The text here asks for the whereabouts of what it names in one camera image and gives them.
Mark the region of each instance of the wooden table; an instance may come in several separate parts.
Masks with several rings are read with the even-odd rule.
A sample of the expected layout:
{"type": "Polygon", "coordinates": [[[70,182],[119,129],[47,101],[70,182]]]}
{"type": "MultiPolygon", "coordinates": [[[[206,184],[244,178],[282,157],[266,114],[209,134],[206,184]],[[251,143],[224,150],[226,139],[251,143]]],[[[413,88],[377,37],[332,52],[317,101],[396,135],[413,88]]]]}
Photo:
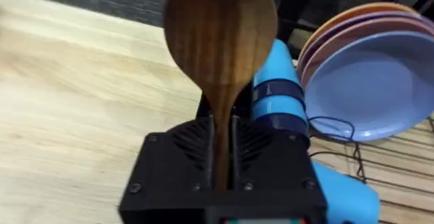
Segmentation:
{"type": "MultiPolygon", "coordinates": [[[[117,205],[144,135],[194,118],[199,97],[161,28],[43,0],[0,0],[0,224],[119,224],[117,205]]],[[[434,174],[430,130],[424,122],[363,146],[363,156],[434,174]]],[[[312,144],[312,152],[352,149],[312,144]]],[[[354,173],[343,157],[317,160],[354,173]]],[[[373,164],[366,172],[434,191],[429,175],[373,164]]],[[[390,202],[434,210],[431,193],[370,184],[390,202]]],[[[434,223],[427,211],[395,204],[384,204],[381,217],[434,223]]]]}

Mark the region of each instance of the wire rack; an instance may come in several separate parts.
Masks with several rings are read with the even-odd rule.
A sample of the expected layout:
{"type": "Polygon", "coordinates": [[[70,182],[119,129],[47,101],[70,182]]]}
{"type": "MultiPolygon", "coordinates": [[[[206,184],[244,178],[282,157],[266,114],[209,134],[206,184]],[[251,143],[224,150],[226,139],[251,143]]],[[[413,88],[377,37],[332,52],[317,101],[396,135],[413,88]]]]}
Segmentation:
{"type": "Polygon", "coordinates": [[[311,159],[375,189],[382,204],[379,223],[434,223],[433,116],[391,138],[343,139],[313,132],[311,159]]]}

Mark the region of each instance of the black screw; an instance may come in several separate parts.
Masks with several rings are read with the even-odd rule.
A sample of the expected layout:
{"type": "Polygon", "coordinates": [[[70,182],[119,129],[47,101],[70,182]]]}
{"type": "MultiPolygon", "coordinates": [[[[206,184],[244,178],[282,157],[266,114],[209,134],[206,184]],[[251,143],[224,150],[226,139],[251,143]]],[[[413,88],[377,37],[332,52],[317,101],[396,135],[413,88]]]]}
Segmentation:
{"type": "Polygon", "coordinates": [[[200,189],[201,189],[201,185],[199,183],[193,185],[193,191],[199,191],[200,189]]]}
{"type": "Polygon", "coordinates": [[[158,136],[155,136],[155,135],[149,135],[148,136],[148,140],[150,141],[150,142],[157,142],[158,141],[158,136]]]}
{"type": "Polygon", "coordinates": [[[130,187],[130,193],[136,194],[142,190],[142,185],[140,183],[133,183],[130,187]]]}
{"type": "Polygon", "coordinates": [[[303,182],[303,187],[306,190],[314,190],[317,187],[317,184],[313,180],[307,179],[303,182]]]}
{"type": "Polygon", "coordinates": [[[254,188],[254,185],[253,185],[253,183],[245,183],[244,184],[244,191],[251,191],[251,190],[253,190],[253,188],[254,188]]]}
{"type": "Polygon", "coordinates": [[[290,135],[290,140],[291,141],[295,141],[297,139],[297,136],[296,135],[290,135]]]}

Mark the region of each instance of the wooden spoon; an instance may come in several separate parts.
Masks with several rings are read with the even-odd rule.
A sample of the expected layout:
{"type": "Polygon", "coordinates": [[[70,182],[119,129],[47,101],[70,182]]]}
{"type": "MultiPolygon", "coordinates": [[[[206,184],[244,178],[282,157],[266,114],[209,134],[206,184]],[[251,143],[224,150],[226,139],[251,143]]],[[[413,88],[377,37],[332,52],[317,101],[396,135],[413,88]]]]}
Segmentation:
{"type": "Polygon", "coordinates": [[[267,59],[277,34],[274,0],[168,0],[167,45],[214,113],[214,185],[226,189],[228,123],[241,89],[267,59]]]}

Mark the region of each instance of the blue cylindrical joint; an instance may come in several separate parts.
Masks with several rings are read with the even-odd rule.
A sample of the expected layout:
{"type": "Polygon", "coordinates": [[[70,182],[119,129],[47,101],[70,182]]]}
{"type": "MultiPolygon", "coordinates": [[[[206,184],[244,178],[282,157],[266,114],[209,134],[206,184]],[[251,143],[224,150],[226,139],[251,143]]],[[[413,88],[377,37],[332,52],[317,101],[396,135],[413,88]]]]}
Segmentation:
{"type": "Polygon", "coordinates": [[[253,120],[307,135],[304,94],[287,45],[275,40],[253,80],[253,120]]]}

